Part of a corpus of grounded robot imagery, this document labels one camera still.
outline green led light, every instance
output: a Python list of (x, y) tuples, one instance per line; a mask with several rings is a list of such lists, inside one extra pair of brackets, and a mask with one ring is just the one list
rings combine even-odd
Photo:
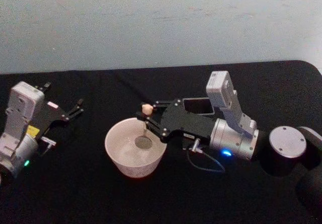
[(30, 163), (30, 161), (29, 160), (27, 160), (27, 161), (25, 161), (25, 166), (28, 166), (29, 165), (29, 163)]

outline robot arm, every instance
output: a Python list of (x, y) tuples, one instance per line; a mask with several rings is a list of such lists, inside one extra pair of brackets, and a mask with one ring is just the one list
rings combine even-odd
[(83, 100), (69, 112), (58, 105), (44, 101), (44, 92), (50, 87), (33, 87), (20, 82), (11, 89), (7, 121), (0, 137), (0, 184), (17, 177), (24, 165), (39, 150), (41, 141), (47, 148), (45, 154), (56, 142), (44, 135), (57, 125), (66, 125), (71, 119), (81, 114)]
[(224, 151), (245, 160), (260, 160), (273, 176), (289, 174), (297, 163), (309, 172), (297, 185), (301, 202), (316, 216), (322, 215), (322, 136), (312, 129), (280, 126), (270, 133), (259, 131), (256, 121), (242, 111), (227, 71), (214, 71), (206, 87), (209, 100), (224, 119), (201, 116), (185, 110), (182, 99), (156, 101), (153, 114), (137, 112), (137, 118), (162, 142), (181, 136), (199, 146)]

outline black table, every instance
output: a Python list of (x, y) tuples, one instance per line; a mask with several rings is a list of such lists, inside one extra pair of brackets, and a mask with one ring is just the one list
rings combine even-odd
[(2, 188), (0, 222), (317, 223), (295, 195), (306, 173), (300, 165), (275, 178), (257, 162), (212, 153), (228, 172), (221, 176), (195, 169), (184, 151), (168, 144), (155, 172), (132, 180), (108, 158), (106, 133), (134, 116), (141, 101), (206, 96), (213, 70), (229, 71), (242, 110), (260, 130), (303, 125), (322, 133), (322, 77), (303, 61), (1, 75), (0, 131), (18, 81), (51, 81), (47, 100), (68, 110), (84, 98), (85, 113), (69, 127), (51, 130), (57, 148)]

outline bowl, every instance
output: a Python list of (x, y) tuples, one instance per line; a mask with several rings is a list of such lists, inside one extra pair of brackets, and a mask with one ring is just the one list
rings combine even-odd
[(108, 156), (124, 175), (131, 178), (151, 174), (167, 148), (150, 130), (144, 130), (144, 122), (129, 118), (115, 124), (105, 138)]

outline blue led light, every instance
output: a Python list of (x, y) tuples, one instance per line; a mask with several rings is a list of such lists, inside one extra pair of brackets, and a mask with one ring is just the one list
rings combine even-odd
[(223, 151), (221, 151), (221, 153), (223, 154), (223, 155), (225, 155), (225, 156), (231, 156), (231, 152), (230, 151), (228, 151), (228, 150), (223, 150)]

